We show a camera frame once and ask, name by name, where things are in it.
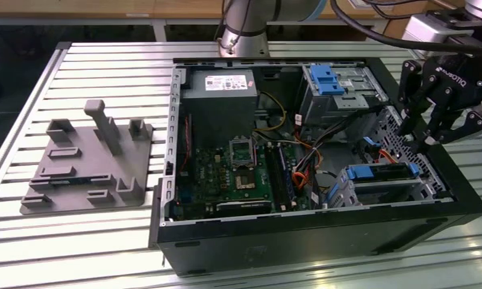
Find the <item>gray plastic holder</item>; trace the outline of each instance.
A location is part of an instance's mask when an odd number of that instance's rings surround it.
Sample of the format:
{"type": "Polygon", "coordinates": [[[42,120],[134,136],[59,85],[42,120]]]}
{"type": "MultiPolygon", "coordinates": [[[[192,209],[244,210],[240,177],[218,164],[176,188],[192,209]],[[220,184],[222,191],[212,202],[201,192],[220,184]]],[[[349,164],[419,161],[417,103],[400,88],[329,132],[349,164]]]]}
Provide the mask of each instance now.
{"type": "Polygon", "coordinates": [[[46,145],[21,214],[139,206],[143,203],[152,126],[141,119],[115,126],[103,102],[85,103],[95,127],[49,122],[46,145]]]}

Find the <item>motherboard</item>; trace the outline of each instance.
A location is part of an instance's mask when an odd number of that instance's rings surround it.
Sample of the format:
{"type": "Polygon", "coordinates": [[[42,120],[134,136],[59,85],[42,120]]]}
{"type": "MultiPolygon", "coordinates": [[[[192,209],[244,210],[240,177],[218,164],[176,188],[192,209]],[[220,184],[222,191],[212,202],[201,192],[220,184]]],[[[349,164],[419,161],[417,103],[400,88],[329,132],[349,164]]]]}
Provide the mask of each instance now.
{"type": "Polygon", "coordinates": [[[176,218],[182,220],[308,210],[290,183],[294,151],[282,143],[194,149],[192,165],[180,174],[176,218]]]}

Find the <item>green motherboard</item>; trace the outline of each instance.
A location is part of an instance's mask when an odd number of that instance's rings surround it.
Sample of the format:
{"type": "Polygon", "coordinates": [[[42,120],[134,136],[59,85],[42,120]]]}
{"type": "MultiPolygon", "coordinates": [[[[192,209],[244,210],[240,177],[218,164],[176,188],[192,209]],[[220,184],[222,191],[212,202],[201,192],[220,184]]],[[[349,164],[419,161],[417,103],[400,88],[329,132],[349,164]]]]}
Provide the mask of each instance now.
{"type": "MultiPolygon", "coordinates": [[[[285,174],[296,164],[294,151],[290,145],[281,145],[285,155],[285,174]]],[[[212,211],[218,204],[234,202],[262,202],[270,206],[270,212],[278,211],[270,190],[266,155],[264,146],[253,146],[253,163],[237,166],[232,161],[250,158],[249,147],[216,149],[194,149],[192,165],[188,166],[178,185],[177,219],[196,220],[214,217],[212,211]]],[[[293,210],[307,210],[308,201],[304,197],[293,199],[293,210]]]]}

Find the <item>slotted metal table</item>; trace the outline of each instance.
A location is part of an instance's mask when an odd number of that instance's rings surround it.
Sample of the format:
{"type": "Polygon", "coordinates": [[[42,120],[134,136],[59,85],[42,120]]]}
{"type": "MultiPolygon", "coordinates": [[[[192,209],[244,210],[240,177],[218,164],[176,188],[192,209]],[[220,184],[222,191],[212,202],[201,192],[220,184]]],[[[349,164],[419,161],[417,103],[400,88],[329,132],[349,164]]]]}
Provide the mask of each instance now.
{"type": "MultiPolygon", "coordinates": [[[[408,51],[373,42],[272,42],[274,57],[380,57],[397,79],[408,51]]],[[[213,43],[73,43],[53,53],[0,150],[0,288],[452,288],[482,287],[482,217],[405,252],[180,278],[148,251],[143,205],[99,213],[22,216],[51,118],[90,125],[89,98],[117,124],[154,127],[148,187],[162,169],[172,59],[216,57],[213,43]]],[[[445,149],[482,197],[482,136],[445,149]]]]}

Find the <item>ram slot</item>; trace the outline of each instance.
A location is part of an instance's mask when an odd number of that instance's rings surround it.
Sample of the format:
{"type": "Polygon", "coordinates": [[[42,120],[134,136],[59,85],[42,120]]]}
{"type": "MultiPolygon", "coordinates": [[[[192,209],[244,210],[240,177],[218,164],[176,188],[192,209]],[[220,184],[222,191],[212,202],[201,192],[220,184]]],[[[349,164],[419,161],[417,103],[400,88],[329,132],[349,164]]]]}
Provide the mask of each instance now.
{"type": "Polygon", "coordinates": [[[290,209],[290,199],[284,180],[284,173],[286,171],[281,167],[278,148],[273,147],[270,143],[268,143],[268,146],[264,147],[264,156],[266,174],[270,182],[270,192],[273,194],[274,209],[277,211],[288,211],[290,209]]]}
{"type": "Polygon", "coordinates": [[[292,201],[294,201],[294,190],[292,189],[290,173],[286,169],[285,154],[282,153],[282,148],[280,143],[277,143],[277,150],[278,150],[280,167],[281,167],[281,178],[282,181],[285,182],[286,197],[290,200],[290,206],[292,206],[292,201]]]}

